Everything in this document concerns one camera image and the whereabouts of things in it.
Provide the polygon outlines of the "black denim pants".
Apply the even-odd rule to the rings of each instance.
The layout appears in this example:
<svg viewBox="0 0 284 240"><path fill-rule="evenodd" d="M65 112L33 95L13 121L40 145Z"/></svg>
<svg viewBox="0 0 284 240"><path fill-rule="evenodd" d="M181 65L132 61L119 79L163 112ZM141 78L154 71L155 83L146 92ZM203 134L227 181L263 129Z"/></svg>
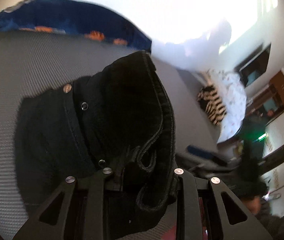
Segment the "black denim pants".
<svg viewBox="0 0 284 240"><path fill-rule="evenodd" d="M68 176L113 169L112 221L125 233L155 227L174 200L174 113L149 55L24 98L15 130L19 192L29 215Z"/></svg>

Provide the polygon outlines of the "black white striped cloth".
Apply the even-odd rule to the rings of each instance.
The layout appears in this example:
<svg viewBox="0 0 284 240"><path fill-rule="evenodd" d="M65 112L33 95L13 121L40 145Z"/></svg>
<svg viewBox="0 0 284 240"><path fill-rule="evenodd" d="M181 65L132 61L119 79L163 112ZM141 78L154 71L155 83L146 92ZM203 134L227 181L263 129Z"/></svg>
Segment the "black white striped cloth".
<svg viewBox="0 0 284 240"><path fill-rule="evenodd" d="M220 126L227 111L216 87L214 85L203 87L198 93L197 101L209 121L214 126Z"/></svg>

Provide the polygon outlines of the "white patterned cloth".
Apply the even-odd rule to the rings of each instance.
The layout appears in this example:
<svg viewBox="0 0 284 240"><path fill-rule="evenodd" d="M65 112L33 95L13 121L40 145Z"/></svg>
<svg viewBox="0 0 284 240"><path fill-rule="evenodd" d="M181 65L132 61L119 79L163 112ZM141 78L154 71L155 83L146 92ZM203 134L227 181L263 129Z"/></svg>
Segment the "white patterned cloth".
<svg viewBox="0 0 284 240"><path fill-rule="evenodd" d="M217 89L226 115L220 123L220 136L218 143L233 137L241 128L246 111L246 92L237 72L224 70L209 70L203 72L203 77Z"/></svg>

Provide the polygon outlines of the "blue floral blanket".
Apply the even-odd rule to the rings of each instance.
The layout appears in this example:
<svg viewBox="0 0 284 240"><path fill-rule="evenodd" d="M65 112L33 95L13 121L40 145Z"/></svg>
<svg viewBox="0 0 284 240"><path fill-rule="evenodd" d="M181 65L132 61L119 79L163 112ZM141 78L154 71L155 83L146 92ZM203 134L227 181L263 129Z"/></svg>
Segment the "blue floral blanket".
<svg viewBox="0 0 284 240"><path fill-rule="evenodd" d="M0 12L0 31L81 35L137 50L151 51L152 41L131 21L97 4L73 0L23 0Z"/></svg>

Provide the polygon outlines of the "grey mesh mattress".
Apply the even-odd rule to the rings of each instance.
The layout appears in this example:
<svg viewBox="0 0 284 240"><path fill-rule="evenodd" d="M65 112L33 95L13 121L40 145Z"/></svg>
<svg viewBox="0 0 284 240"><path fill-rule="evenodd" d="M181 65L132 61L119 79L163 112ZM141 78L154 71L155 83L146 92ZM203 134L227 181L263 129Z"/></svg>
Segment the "grey mesh mattress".
<svg viewBox="0 0 284 240"><path fill-rule="evenodd" d="M18 192L13 134L20 101L81 76L93 75L132 50L77 36L28 31L0 32L0 236L12 239L28 216ZM187 70L154 59L171 100L176 124L175 149L194 145L214 152L219 129L201 111L199 80Z"/></svg>

